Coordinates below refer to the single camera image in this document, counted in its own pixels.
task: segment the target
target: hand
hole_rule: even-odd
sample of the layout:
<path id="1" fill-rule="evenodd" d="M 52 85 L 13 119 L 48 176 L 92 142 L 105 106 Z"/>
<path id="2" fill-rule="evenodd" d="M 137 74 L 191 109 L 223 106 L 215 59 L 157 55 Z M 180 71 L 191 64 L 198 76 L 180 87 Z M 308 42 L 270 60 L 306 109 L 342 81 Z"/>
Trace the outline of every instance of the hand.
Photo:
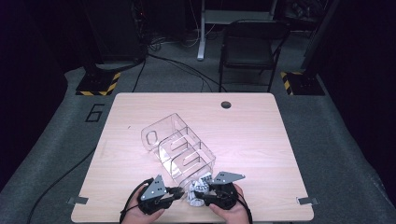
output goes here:
<path id="1" fill-rule="evenodd" d="M 140 187 L 132 197 L 131 201 L 128 204 L 128 208 L 134 207 L 138 204 L 137 202 L 137 197 L 139 196 L 140 192 L 142 191 L 143 187 Z M 164 209 L 160 209 L 157 212 L 151 214 L 151 215 L 146 215 L 142 211 L 140 211 L 139 207 L 135 207 L 131 210 L 129 210 L 126 215 L 124 220 L 122 221 L 122 224 L 149 224 L 155 220 L 157 220 L 164 212 Z"/>
<path id="2" fill-rule="evenodd" d="M 239 200 L 241 200 L 243 202 L 244 199 L 241 197 L 241 195 L 244 196 L 244 192 L 236 184 L 233 184 L 233 185 L 235 186 L 236 191 L 238 191 L 238 193 L 240 194 L 238 196 Z M 227 224 L 234 224 L 234 223 L 248 224 L 249 223 L 247 210 L 240 202 L 237 202 L 236 205 L 234 205 L 233 208 L 231 208 L 230 210 L 224 210 L 213 203 L 209 205 L 209 208 L 216 215 L 224 218 L 224 220 L 226 221 Z"/>

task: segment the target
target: wire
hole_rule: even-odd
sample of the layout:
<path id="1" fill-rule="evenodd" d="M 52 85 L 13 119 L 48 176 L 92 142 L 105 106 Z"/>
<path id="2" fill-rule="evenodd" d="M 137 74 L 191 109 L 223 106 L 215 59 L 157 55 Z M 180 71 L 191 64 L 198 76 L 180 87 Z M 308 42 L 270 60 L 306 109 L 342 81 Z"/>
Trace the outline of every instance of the wire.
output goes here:
<path id="1" fill-rule="evenodd" d="M 191 0 L 190 0 L 190 9 L 191 9 L 192 17 L 194 18 L 195 26 L 196 26 L 197 30 L 199 30 L 198 21 L 195 18 L 195 14 L 194 14 L 194 10 L 192 8 Z M 199 38 L 199 32 L 197 32 L 197 37 L 195 38 L 195 41 L 192 44 L 190 44 L 190 45 L 183 45 L 183 47 L 190 48 L 190 47 L 194 46 L 198 42 L 199 39 L 200 39 Z"/>
<path id="2" fill-rule="evenodd" d="M 239 192 L 238 192 L 238 195 L 241 196 L 241 198 L 244 200 L 243 202 L 242 202 L 242 200 L 240 200 L 238 197 L 235 197 L 234 195 L 229 194 L 229 193 L 227 193 L 227 192 L 225 192 L 225 191 L 219 190 L 218 192 L 223 193 L 223 194 L 227 195 L 228 197 L 230 197 L 230 198 L 232 198 L 232 199 L 235 199 L 235 200 L 237 200 L 239 203 L 241 203 L 242 206 L 244 206 L 245 210 L 247 210 L 248 222 L 249 222 L 250 224 L 253 224 L 253 217 L 252 217 L 252 215 L 251 215 L 250 209 L 248 208 L 248 204 L 247 204 L 245 198 L 244 198 Z"/>
<path id="3" fill-rule="evenodd" d="M 118 67 L 118 68 L 104 69 L 104 70 L 107 71 L 107 72 L 118 73 L 118 72 L 122 72 L 122 71 L 125 71 L 125 70 L 128 70 L 128 69 L 131 69 L 133 67 L 136 67 L 136 66 L 138 66 L 139 64 L 141 64 L 144 61 L 145 61 L 145 59 L 139 59 L 134 64 L 125 65 L 123 67 Z"/>
<path id="4" fill-rule="evenodd" d="M 134 92 L 134 90 L 136 89 L 137 82 L 139 81 L 139 78 L 142 75 L 142 72 L 143 72 L 143 69 L 145 68 L 145 65 L 146 65 L 146 59 L 143 61 L 143 65 L 142 65 L 142 68 L 140 69 L 139 75 L 137 75 L 137 79 L 136 79 L 136 82 L 134 83 L 134 88 L 132 89 L 132 92 Z"/>
<path id="5" fill-rule="evenodd" d="M 90 151 L 90 153 L 88 153 L 87 156 L 85 156 L 79 163 L 77 163 L 75 166 L 73 166 L 70 170 L 68 170 L 66 173 L 64 173 L 64 175 L 62 175 L 61 177 L 59 177 L 57 180 L 55 180 L 55 182 L 53 182 L 41 195 L 40 197 L 38 197 L 38 199 L 35 201 L 35 205 L 33 205 L 32 210 L 30 211 L 29 217 L 27 218 L 27 224 L 30 223 L 30 221 L 32 220 L 33 217 L 33 213 L 35 212 L 35 208 L 38 206 L 38 204 L 40 203 L 41 199 L 43 199 L 43 197 L 56 185 L 58 184 L 65 176 L 67 176 L 68 174 L 70 174 L 72 171 L 74 171 L 78 166 L 80 166 L 85 160 L 87 160 L 91 154 L 96 150 L 96 147 Z"/>
<path id="6" fill-rule="evenodd" d="M 224 2 L 224 0 L 221 0 L 221 3 L 220 3 L 220 10 L 222 10 L 223 2 Z M 209 31 L 206 32 L 205 36 L 209 35 L 209 33 L 213 30 L 213 28 L 215 27 L 215 25 L 216 25 L 216 24 L 213 24 L 213 25 L 212 25 L 212 27 L 209 29 Z"/>
<path id="7" fill-rule="evenodd" d="M 129 196 L 128 200 L 126 201 L 126 204 L 125 204 L 125 206 L 124 206 L 124 209 L 122 209 L 122 211 L 120 211 L 120 213 L 121 213 L 121 215 L 120 215 L 120 223 L 124 220 L 125 215 L 126 215 L 126 213 L 127 213 L 129 210 L 131 210 L 131 209 L 133 209 L 133 208 L 135 208 L 135 207 L 137 207 L 137 206 L 139 205 L 139 204 L 137 204 L 136 206 L 133 206 L 133 207 L 128 208 L 129 202 L 130 202 L 131 199 L 134 197 L 134 195 L 136 194 L 136 192 L 137 192 L 137 191 L 140 189 L 140 187 L 142 187 L 143 185 L 152 183 L 153 180 L 154 180 L 154 178 L 150 178 L 150 179 L 147 179 L 147 180 L 143 181 L 141 184 L 139 184 L 139 185 L 134 189 L 134 191 L 132 191 L 131 195 Z"/>
<path id="8" fill-rule="evenodd" d="M 186 65 L 186 64 L 184 64 L 184 63 L 175 61 L 175 60 L 166 59 L 166 58 L 159 57 L 159 56 L 155 56 L 155 55 L 151 55 L 151 54 L 149 54 L 148 56 L 151 56 L 151 57 L 154 57 L 154 58 L 157 58 L 157 59 L 160 59 L 160 60 L 164 60 L 164 61 L 166 61 L 166 62 L 172 64 L 173 66 L 175 66 L 175 67 L 177 67 L 177 68 L 179 68 L 179 69 L 181 69 L 181 70 L 183 70 L 183 71 L 185 71 L 185 72 L 187 72 L 187 73 L 189 73 L 189 74 L 191 74 L 191 75 L 193 75 L 193 76 L 199 77 L 202 81 L 204 81 L 204 82 L 207 84 L 207 87 L 210 89 L 210 91 L 213 92 L 213 91 L 212 91 L 212 88 L 210 88 L 209 83 L 207 83 L 207 81 L 206 81 L 204 78 L 201 77 L 201 76 L 203 76 L 203 77 L 207 77 L 207 76 L 205 76 L 205 75 L 202 74 L 201 72 L 197 71 L 196 69 L 194 69 L 194 68 L 192 68 L 192 67 L 190 67 L 190 66 L 188 66 L 188 65 Z M 188 69 L 191 69 L 192 71 L 198 73 L 199 75 L 196 75 L 196 74 L 194 74 L 194 73 L 192 73 L 192 72 L 190 72 L 190 71 L 187 71 L 187 70 L 185 70 L 184 68 L 182 68 L 182 67 L 180 67 L 180 66 L 184 66 L 184 67 L 186 67 L 186 68 L 188 68 Z"/>
<path id="9" fill-rule="evenodd" d="M 151 57 L 156 58 L 156 59 L 164 60 L 164 61 L 167 61 L 167 62 L 178 63 L 178 64 L 180 64 L 180 65 L 182 65 L 182 66 L 185 66 L 185 67 L 189 68 L 190 70 L 196 72 L 196 73 L 199 74 L 200 76 L 209 79 L 210 81 L 212 81 L 213 83 L 215 83 L 215 84 L 217 84 L 217 85 L 219 86 L 219 83 L 218 83 L 217 81 L 215 81 L 215 80 L 213 80 L 212 78 L 210 78 L 210 77 L 204 75 L 202 72 L 198 71 L 197 69 L 195 69 L 195 68 L 193 68 L 193 67 L 191 67 L 191 66 L 189 66 L 189 65 L 187 65 L 187 64 L 185 64 L 185 63 L 181 63 L 181 62 L 178 62 L 178 61 L 175 61 L 175 60 L 172 60 L 172 59 L 167 59 L 167 58 L 163 58 L 163 57 L 160 57 L 160 56 L 152 55 L 152 54 L 150 54 L 150 53 L 148 53 L 148 56 L 151 56 Z"/>
<path id="10" fill-rule="evenodd" d="M 166 39 L 166 37 L 159 37 L 156 40 L 152 40 L 151 43 L 148 45 L 148 47 L 153 50 L 153 51 L 158 51 L 162 47 L 163 41 Z"/>

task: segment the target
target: black cable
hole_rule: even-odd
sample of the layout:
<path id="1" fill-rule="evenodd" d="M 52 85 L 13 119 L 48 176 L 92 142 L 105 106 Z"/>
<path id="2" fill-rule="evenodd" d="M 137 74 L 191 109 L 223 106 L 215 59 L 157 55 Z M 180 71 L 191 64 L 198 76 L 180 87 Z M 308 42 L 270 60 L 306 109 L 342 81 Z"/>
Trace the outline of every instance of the black cable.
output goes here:
<path id="1" fill-rule="evenodd" d="M 227 193 L 227 192 L 225 192 L 225 191 L 219 190 L 219 191 L 217 191 L 217 192 L 223 193 L 223 194 L 227 195 L 228 197 L 230 197 L 230 198 L 232 198 L 232 199 L 235 199 L 235 200 L 237 200 L 239 203 L 241 203 L 242 206 L 244 206 L 245 210 L 247 211 L 248 223 L 253 224 L 253 217 L 252 217 L 252 215 L 251 215 L 250 209 L 248 208 L 248 203 L 247 203 L 247 201 L 245 200 L 245 198 L 244 198 L 239 192 L 238 192 L 238 195 L 241 196 L 241 198 L 244 200 L 243 202 L 239 199 L 239 197 L 235 197 L 234 195 L 229 194 L 229 193 Z"/>
<path id="2" fill-rule="evenodd" d="M 164 60 L 164 61 L 167 61 L 167 62 L 178 63 L 178 64 L 180 64 L 180 65 L 182 65 L 182 66 L 185 66 L 185 67 L 189 68 L 190 70 L 196 72 L 196 73 L 199 74 L 200 76 L 205 77 L 205 78 L 209 79 L 210 81 L 214 82 L 215 84 L 219 85 L 219 83 L 218 83 L 217 81 L 215 81 L 215 80 L 213 80 L 212 78 L 210 78 L 210 77 L 204 75 L 202 72 L 198 71 L 197 69 L 195 69 L 195 68 L 193 68 L 193 67 L 191 67 L 191 66 L 189 66 L 189 65 L 187 65 L 187 64 L 185 64 L 185 63 L 181 63 L 181 62 L 178 62 L 178 61 L 176 61 L 176 60 L 167 59 L 167 58 L 163 58 L 163 57 L 160 57 L 160 56 L 152 55 L 152 54 L 150 54 L 150 53 L 148 53 L 148 56 L 151 56 L 151 57 L 156 58 L 156 59 Z"/>
<path id="3" fill-rule="evenodd" d="M 131 201 L 131 199 L 134 197 L 134 195 L 136 194 L 136 192 L 137 192 L 137 191 L 140 189 L 140 187 L 142 187 L 143 185 L 152 183 L 153 180 L 154 180 L 154 178 L 150 178 L 150 179 L 147 179 L 147 180 L 143 181 L 141 184 L 139 184 L 139 185 L 134 189 L 134 191 L 132 191 L 131 195 L 129 196 L 128 200 L 126 201 L 126 204 L 125 204 L 125 206 L 124 206 L 124 209 L 122 209 L 122 211 L 120 211 L 120 213 L 121 213 L 121 215 L 120 215 L 120 223 L 122 223 L 122 221 L 123 221 L 124 218 L 125 218 L 126 213 L 127 213 L 129 210 L 131 210 L 131 209 L 133 209 L 133 208 L 135 208 L 135 207 L 137 207 L 137 206 L 139 205 L 139 204 L 137 204 L 136 206 L 133 206 L 133 207 L 128 208 L 128 204 L 129 204 L 129 202 Z"/>
<path id="4" fill-rule="evenodd" d="M 207 34 L 206 40 L 215 40 L 219 37 L 219 32 L 213 32 L 213 33 L 212 33 L 213 35 Z"/>
<path id="5" fill-rule="evenodd" d="M 162 43 L 166 40 L 167 38 L 164 36 L 160 36 L 156 39 L 152 39 L 151 42 L 148 44 L 148 47 L 152 51 L 159 51 L 162 48 Z"/>
<path id="6" fill-rule="evenodd" d="M 194 74 L 194 73 L 192 73 L 192 72 L 190 72 L 190 71 L 185 70 L 184 68 L 180 67 L 177 63 L 173 63 L 173 62 L 169 62 L 169 61 L 166 61 L 166 62 L 172 64 L 173 66 L 179 68 L 180 70 L 183 70 L 184 72 L 186 72 L 186 73 L 188 73 L 188 74 L 190 74 L 190 75 L 193 75 L 193 76 L 195 76 L 195 77 L 200 78 L 200 79 L 202 80 L 201 92 L 202 92 L 203 89 L 204 89 L 204 84 L 205 84 L 205 83 L 206 83 L 207 87 L 210 89 L 210 91 L 213 92 L 213 91 L 212 91 L 212 88 L 210 88 L 209 83 L 208 83 L 203 77 L 200 77 L 199 75 L 196 75 L 196 74 Z"/>
<path id="7" fill-rule="evenodd" d="M 145 65 L 146 65 L 146 59 L 145 59 L 145 61 L 143 61 L 142 68 L 140 69 L 139 75 L 137 76 L 136 82 L 134 83 L 134 88 L 132 89 L 132 92 L 134 92 L 134 90 L 136 89 L 137 82 L 139 81 L 139 78 L 142 75 L 142 72 L 143 72 L 143 69 L 145 68 Z"/>
<path id="8" fill-rule="evenodd" d="M 65 176 L 67 176 L 68 174 L 70 174 L 74 169 L 76 169 L 78 166 L 80 166 L 85 160 L 87 160 L 91 154 L 96 150 L 96 147 L 90 151 L 90 153 L 88 153 L 87 156 L 85 156 L 79 163 L 77 163 L 75 166 L 73 166 L 70 170 L 68 170 L 66 173 L 64 173 L 64 175 L 62 175 L 61 177 L 59 177 L 57 180 L 55 180 L 55 182 L 53 182 L 41 195 L 40 197 L 35 201 L 35 205 L 33 205 L 32 210 L 30 211 L 29 217 L 27 219 L 27 223 L 29 224 L 33 213 L 35 212 L 35 208 L 38 206 L 38 204 L 40 203 L 41 199 L 43 199 L 43 197 L 56 185 L 58 184 Z"/>
<path id="9" fill-rule="evenodd" d="M 125 65 L 123 67 L 118 67 L 118 68 L 112 68 L 112 69 L 104 69 L 107 72 L 113 72 L 113 73 L 118 73 L 118 72 L 123 72 L 125 70 L 131 69 L 133 67 L 138 66 L 139 64 L 141 64 L 142 62 L 144 62 L 146 59 L 139 59 L 136 60 L 136 62 L 134 64 L 130 64 L 130 65 Z"/>

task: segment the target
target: chair leg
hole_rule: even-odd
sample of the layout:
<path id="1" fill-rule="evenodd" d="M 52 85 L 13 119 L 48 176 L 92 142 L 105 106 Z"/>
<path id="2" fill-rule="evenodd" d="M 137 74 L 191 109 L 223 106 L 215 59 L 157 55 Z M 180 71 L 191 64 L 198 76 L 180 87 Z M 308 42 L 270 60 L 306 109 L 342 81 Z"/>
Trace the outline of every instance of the chair leg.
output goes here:
<path id="1" fill-rule="evenodd" d="M 269 84 L 268 84 L 267 92 L 270 92 L 270 91 L 271 91 L 271 86 L 272 86 L 272 82 L 273 82 L 273 80 L 274 80 L 275 70 L 276 70 L 276 67 L 275 67 L 275 68 L 272 70 L 272 72 L 271 72 L 271 77 L 270 77 L 270 82 L 269 82 Z"/>
<path id="2" fill-rule="evenodd" d="M 219 92 L 221 92 L 221 86 L 222 86 L 222 74 L 223 73 L 223 67 L 222 64 L 219 65 Z"/>
<path id="3" fill-rule="evenodd" d="M 275 71 L 276 71 L 276 67 L 277 67 L 277 61 L 279 60 L 280 51 L 281 51 L 281 48 L 276 50 L 276 57 L 275 57 L 275 61 L 274 61 L 274 67 L 273 67 L 272 72 L 271 72 L 271 78 L 270 78 L 270 82 L 268 84 L 267 92 L 271 91 L 271 86 L 272 86 L 272 82 L 274 80 L 274 75 L 275 75 Z"/>

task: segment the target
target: yellow black hazard tape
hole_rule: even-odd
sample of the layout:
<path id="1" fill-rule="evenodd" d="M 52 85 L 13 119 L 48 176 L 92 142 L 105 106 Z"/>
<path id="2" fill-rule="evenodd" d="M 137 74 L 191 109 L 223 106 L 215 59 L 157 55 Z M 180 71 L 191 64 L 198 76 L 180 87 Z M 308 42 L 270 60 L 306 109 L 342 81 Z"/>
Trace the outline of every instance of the yellow black hazard tape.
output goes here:
<path id="1" fill-rule="evenodd" d="M 280 73 L 280 76 L 282 77 L 283 84 L 285 85 L 286 92 L 288 93 L 288 95 L 294 95 L 293 90 L 291 89 L 291 85 L 288 80 L 288 74 L 302 75 L 302 73 L 300 73 L 300 72 L 292 72 L 292 73 L 291 72 L 281 72 Z"/>
<path id="2" fill-rule="evenodd" d="M 76 91 L 76 95 L 87 95 L 87 96 L 93 96 L 93 95 L 110 95 L 111 92 L 114 91 L 116 88 L 117 82 L 119 81 L 121 73 L 117 73 L 114 77 L 113 80 L 111 81 L 110 86 L 108 87 L 107 91 Z"/>

